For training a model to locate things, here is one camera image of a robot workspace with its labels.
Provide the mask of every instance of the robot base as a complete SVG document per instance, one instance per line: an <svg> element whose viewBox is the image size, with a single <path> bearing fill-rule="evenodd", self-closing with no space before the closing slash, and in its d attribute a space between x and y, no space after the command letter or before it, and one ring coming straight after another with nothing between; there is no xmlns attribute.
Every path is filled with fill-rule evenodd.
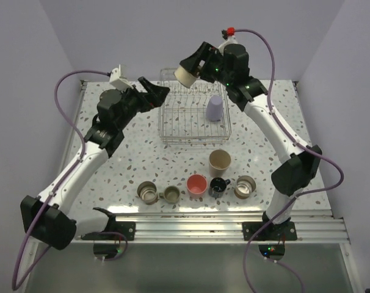
<svg viewBox="0 0 370 293"><path fill-rule="evenodd" d="M257 235L255 241L296 241L297 234L295 223L290 221L289 218L287 221L274 225L270 224L266 229L264 229L259 235ZM258 231L269 219L267 218L265 212L263 214L262 222L243 222L242 223L242 232L244 235L244 240L248 241L251 236Z"/></svg>

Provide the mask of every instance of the red cup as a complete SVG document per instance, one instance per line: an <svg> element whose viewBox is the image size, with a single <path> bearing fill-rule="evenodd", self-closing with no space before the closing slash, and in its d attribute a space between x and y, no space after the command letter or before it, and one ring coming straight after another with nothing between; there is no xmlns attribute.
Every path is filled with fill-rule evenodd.
<svg viewBox="0 0 370 293"><path fill-rule="evenodd" d="M207 179L203 175L194 174L186 181L187 191L190 197L200 198L207 190Z"/></svg>

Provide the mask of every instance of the wire dish rack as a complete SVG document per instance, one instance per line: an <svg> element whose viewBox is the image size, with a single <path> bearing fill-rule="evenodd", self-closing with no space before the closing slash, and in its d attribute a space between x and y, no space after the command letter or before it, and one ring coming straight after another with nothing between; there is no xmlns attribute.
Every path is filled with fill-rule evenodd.
<svg viewBox="0 0 370 293"><path fill-rule="evenodd" d="M176 68L161 70L159 85L169 87L165 104L159 108L158 132L168 145L206 145L224 143L230 138L231 123L224 86L215 82L196 81L190 89L174 76ZM223 115L219 121L209 121L205 112L213 95L223 99Z"/></svg>

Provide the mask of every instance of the metal extrusion bar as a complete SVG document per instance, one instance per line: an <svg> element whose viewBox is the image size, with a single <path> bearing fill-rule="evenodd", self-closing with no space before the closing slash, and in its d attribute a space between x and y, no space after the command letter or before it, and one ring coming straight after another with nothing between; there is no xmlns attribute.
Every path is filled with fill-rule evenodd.
<svg viewBox="0 0 370 293"><path fill-rule="evenodd" d="M296 244L346 244L348 234L343 220L330 215L306 215L293 212L296 225ZM244 244L242 222L259 222L261 212L242 213L182 213L126 214L116 221L136 222L133 243L162 244ZM254 244L275 244L276 241L254 241Z"/></svg>

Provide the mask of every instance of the red connector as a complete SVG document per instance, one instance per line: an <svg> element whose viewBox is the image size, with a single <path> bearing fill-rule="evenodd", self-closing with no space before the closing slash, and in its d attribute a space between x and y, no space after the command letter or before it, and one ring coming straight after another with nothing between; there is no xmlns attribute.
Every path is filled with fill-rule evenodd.
<svg viewBox="0 0 370 293"><path fill-rule="evenodd" d="M233 28L233 27L229 27L228 29L227 29L227 36L232 36L232 35L234 35L235 34L235 28Z"/></svg>

